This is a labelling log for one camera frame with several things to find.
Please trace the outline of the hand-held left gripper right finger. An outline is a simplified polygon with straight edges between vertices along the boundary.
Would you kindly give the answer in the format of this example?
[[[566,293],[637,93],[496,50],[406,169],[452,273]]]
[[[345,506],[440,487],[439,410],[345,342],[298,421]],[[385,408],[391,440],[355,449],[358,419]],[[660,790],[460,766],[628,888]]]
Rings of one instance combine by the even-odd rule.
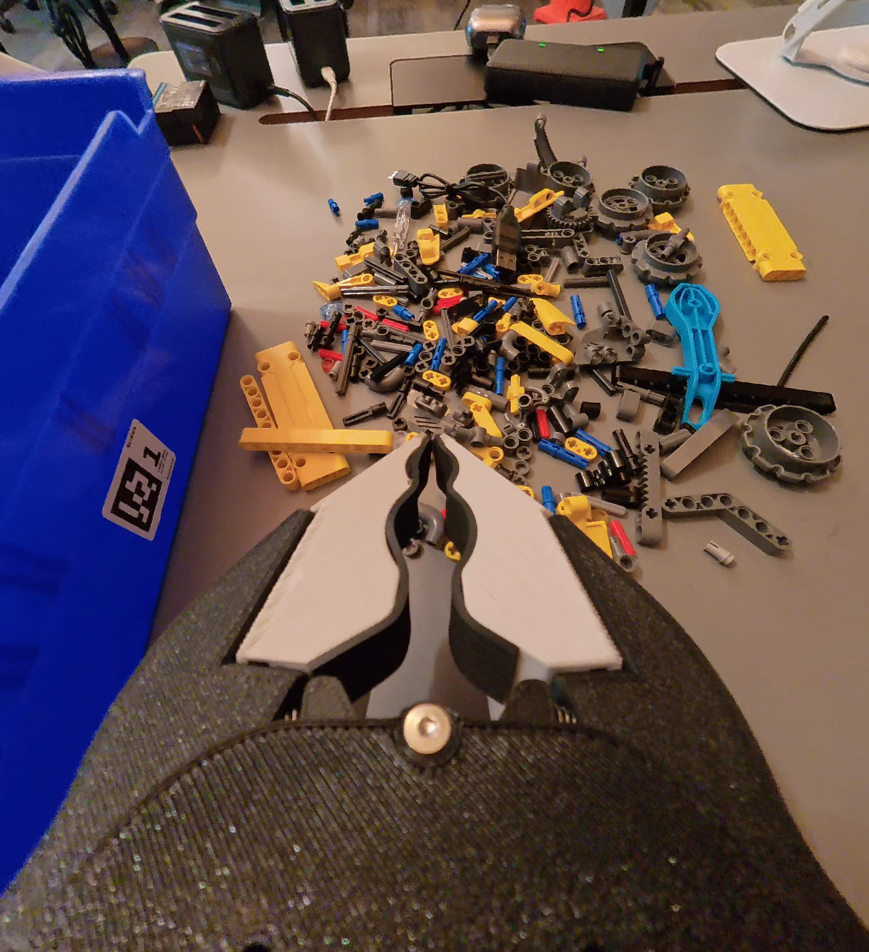
[[[446,496],[446,529],[460,553],[452,575],[449,642],[460,672],[503,706],[522,681],[618,670],[619,649],[556,530],[581,553],[586,536],[546,511],[452,438],[437,437],[434,461]]]

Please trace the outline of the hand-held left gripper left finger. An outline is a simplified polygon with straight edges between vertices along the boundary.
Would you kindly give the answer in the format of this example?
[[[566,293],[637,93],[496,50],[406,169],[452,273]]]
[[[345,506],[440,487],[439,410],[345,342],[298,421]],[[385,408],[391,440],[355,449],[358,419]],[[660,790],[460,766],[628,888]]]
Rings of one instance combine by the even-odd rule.
[[[403,548],[417,530],[431,438],[406,442],[317,503],[239,646],[240,663],[388,676],[410,639]]]

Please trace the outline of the pile of small brick pieces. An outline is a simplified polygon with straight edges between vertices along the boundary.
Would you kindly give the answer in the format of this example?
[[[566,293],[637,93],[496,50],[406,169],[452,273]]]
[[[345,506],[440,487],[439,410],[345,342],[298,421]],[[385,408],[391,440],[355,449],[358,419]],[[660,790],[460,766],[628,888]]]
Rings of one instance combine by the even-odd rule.
[[[558,160],[544,115],[535,146],[514,176],[492,164],[457,182],[395,173],[397,208],[367,197],[336,259],[342,277],[314,283],[326,303],[305,341],[338,394],[355,382],[393,392],[345,427],[386,415],[412,439],[413,412],[528,496],[536,452],[565,463],[579,492],[544,485],[541,505],[633,572],[619,517],[631,510],[635,540],[659,544],[665,483],[760,407],[714,408],[696,427],[700,398],[682,422],[686,392],[612,382],[614,364],[684,364],[666,304],[677,285],[698,285],[702,260],[669,210],[690,187],[654,166],[597,193],[584,159]]]

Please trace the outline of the long yellow brick beam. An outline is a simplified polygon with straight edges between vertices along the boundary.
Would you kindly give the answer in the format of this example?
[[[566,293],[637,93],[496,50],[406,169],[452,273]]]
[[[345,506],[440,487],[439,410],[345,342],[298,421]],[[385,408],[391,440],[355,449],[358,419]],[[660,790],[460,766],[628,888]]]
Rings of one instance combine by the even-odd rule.
[[[393,450],[393,433],[389,430],[246,427],[238,445],[255,451],[387,454]]]

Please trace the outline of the yellow brick panel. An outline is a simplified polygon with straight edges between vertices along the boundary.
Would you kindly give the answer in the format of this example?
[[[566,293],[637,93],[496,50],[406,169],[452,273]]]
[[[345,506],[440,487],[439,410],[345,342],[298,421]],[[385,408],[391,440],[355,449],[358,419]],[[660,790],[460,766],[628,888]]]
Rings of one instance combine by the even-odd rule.
[[[332,429],[333,424],[304,361],[293,342],[258,351],[255,362],[274,424],[279,431]],[[324,449],[286,450],[303,490],[346,476],[345,456]]]
[[[802,254],[759,189],[753,184],[725,184],[716,195],[738,244],[763,281],[805,276]]]

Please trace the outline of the grey angled brick beam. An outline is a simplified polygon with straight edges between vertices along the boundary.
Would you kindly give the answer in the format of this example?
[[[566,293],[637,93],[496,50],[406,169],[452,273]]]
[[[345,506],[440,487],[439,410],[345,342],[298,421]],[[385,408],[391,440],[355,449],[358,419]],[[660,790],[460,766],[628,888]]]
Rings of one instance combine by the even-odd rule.
[[[788,535],[768,522],[734,495],[706,493],[666,498],[661,506],[665,519],[714,516],[769,555],[789,551]]]

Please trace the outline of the grey toy wheel hub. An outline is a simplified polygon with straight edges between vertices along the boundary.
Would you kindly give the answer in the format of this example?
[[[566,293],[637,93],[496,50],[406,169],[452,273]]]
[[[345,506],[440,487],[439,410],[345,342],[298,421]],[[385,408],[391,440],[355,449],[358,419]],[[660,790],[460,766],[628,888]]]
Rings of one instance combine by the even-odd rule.
[[[740,445],[753,465],[782,482],[814,483],[841,463],[837,431],[797,406],[762,406],[740,425]]]

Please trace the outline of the cyan brick separator tool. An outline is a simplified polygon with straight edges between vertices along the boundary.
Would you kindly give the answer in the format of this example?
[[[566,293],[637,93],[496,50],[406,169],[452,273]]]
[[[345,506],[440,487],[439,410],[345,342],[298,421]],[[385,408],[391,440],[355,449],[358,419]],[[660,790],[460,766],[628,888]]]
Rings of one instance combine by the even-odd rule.
[[[666,304],[666,316],[679,334],[684,361],[672,373],[687,380],[681,420],[689,422],[693,401],[700,398],[702,413],[696,427],[712,416],[722,383],[736,380],[733,373],[723,373],[718,362],[714,324],[719,310],[712,292],[691,283],[677,285]]]

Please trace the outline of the long black brick beam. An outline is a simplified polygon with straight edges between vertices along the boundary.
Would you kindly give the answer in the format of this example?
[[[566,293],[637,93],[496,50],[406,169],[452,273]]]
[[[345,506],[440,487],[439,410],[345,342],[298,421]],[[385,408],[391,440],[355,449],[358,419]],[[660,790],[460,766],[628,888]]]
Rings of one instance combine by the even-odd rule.
[[[616,386],[630,385],[670,392],[679,398],[685,395],[688,383],[687,377],[634,364],[614,364],[610,371]],[[798,406],[820,415],[836,411],[833,395],[828,392],[746,382],[722,383],[714,403],[717,409],[738,412],[751,412],[765,405]]]

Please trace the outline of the blue plastic bin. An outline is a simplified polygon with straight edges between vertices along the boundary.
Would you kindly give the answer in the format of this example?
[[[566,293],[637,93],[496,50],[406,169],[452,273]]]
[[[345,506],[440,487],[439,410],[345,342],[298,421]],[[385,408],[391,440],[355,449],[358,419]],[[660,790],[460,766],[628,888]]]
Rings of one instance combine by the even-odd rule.
[[[0,77],[0,895],[145,652],[229,314],[142,74]]]

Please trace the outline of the thin black flexible rod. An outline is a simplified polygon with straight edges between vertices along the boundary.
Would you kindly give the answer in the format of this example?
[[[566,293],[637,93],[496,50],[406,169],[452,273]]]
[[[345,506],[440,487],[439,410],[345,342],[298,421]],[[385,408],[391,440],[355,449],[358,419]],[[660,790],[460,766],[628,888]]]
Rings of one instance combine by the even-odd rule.
[[[786,387],[788,382],[795,372],[798,364],[801,362],[806,352],[809,351],[809,348],[817,337],[821,334],[821,331],[828,325],[830,321],[830,315],[823,314],[814,324],[814,326],[808,331],[803,341],[798,345],[798,348],[793,353],[788,363],[786,363],[785,368],[780,374],[776,387]]]

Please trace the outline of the small black battery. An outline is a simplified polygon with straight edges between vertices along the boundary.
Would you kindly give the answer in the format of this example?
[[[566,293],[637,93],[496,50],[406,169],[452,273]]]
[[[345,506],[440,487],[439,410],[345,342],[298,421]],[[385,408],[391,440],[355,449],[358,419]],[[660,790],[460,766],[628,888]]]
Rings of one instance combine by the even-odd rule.
[[[207,145],[220,118],[213,90],[204,80],[161,82],[153,96],[156,124],[171,147]]]

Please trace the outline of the flat black power adapter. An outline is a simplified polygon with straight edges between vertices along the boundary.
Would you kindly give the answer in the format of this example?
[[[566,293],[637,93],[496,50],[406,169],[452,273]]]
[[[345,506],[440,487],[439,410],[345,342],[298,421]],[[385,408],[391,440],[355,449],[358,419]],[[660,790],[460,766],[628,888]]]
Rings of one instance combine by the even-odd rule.
[[[575,45],[504,40],[485,67],[488,101],[507,105],[546,102],[630,112],[650,93],[664,59],[642,43]]]

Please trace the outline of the black battery charger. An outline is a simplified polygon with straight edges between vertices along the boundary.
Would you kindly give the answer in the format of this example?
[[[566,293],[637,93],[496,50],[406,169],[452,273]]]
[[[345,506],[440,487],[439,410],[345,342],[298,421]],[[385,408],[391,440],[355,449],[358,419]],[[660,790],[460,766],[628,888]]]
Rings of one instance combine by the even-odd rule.
[[[206,81],[218,102],[250,109],[269,97],[274,80],[253,14],[188,2],[159,21],[185,77]]]
[[[348,20],[338,1],[278,1],[279,28],[292,44],[299,76],[307,88],[325,84],[321,70],[330,67],[340,84],[348,80]]]

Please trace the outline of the small silver device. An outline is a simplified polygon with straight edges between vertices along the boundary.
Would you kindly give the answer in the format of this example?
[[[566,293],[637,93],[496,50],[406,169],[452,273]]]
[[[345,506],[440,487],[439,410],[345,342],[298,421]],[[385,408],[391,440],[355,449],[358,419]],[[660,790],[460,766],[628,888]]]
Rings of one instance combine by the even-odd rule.
[[[472,10],[465,38],[471,54],[486,57],[504,40],[522,39],[525,30],[526,18],[519,6],[486,4]]]

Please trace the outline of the white metal book stand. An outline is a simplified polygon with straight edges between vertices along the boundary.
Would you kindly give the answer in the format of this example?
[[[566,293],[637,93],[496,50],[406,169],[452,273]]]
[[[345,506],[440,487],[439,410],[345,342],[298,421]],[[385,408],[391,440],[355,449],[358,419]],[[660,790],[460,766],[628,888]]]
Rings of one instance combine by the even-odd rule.
[[[869,2],[804,2],[780,35],[727,43],[715,56],[798,125],[869,127]]]

